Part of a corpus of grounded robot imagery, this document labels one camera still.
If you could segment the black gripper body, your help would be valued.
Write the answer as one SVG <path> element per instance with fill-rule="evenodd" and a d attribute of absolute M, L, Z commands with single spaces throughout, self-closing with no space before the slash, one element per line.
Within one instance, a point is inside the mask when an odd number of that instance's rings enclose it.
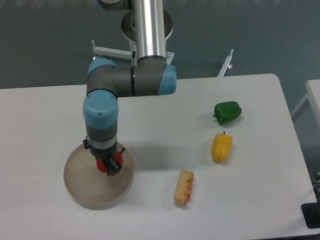
<path fill-rule="evenodd" d="M 94 146 L 94 141 L 90 139 L 88 136 L 82 141 L 83 147 L 86 150 L 89 150 L 90 153 L 95 157 L 95 161 L 97 158 L 103 159 L 108 162 L 111 158 L 114 158 L 115 153 L 117 151 L 117 141 L 115 141 L 110 147 L 99 149 Z"/>

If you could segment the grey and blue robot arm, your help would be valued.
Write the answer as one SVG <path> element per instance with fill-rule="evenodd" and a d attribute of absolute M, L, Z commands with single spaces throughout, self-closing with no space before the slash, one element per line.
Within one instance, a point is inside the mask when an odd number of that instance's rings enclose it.
<path fill-rule="evenodd" d="M 104 11 L 130 10 L 134 18 L 135 65 L 121 70 L 113 60 L 93 60 L 82 108 L 87 132 L 83 146 L 95 157 L 100 171 L 114 176 L 123 165 L 116 158 L 118 98 L 171 95 L 177 88 L 177 72 L 167 63 L 161 0 L 97 0 L 95 4 Z"/>

